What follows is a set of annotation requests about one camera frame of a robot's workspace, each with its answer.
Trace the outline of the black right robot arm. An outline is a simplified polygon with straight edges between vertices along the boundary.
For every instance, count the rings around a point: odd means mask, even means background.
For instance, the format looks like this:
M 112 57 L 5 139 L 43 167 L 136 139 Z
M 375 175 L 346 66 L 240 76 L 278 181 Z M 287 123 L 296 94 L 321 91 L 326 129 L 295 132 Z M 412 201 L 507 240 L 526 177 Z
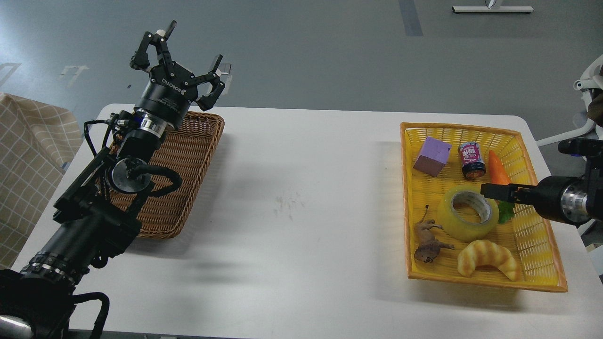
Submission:
M 579 227 L 603 217 L 603 142 L 577 137 L 562 141 L 558 151 L 586 158 L 580 177 L 549 176 L 538 185 L 484 183 L 481 194 L 498 201 L 533 206 L 545 219 Z

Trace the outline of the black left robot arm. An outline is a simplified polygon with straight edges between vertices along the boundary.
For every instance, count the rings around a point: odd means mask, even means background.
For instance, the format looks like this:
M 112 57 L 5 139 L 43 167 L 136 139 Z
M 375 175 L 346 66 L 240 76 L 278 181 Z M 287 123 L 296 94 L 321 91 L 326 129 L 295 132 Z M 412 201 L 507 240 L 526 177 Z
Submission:
M 1 337 L 64 339 L 80 303 L 98 300 L 98 339 L 110 300 L 74 294 L 90 267 L 104 268 L 137 238 L 169 239 L 183 229 L 212 160 L 224 120 L 209 114 L 226 85 L 218 55 L 196 76 L 172 59 L 166 30 L 145 32 L 130 67 L 148 73 L 132 111 L 84 124 L 93 159 L 54 204 L 60 227 L 20 272 L 1 271 Z

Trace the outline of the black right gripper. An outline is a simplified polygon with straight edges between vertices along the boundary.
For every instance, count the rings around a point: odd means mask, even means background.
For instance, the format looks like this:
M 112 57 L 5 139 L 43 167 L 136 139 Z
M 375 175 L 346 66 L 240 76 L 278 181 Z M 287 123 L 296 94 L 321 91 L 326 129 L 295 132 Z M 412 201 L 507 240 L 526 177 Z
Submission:
M 566 224 L 579 223 L 576 212 L 563 205 L 567 189 L 579 181 L 577 177 L 549 176 L 536 186 L 519 187 L 514 183 L 500 185 L 483 183 L 481 195 L 502 202 L 519 202 L 534 206 L 543 218 Z

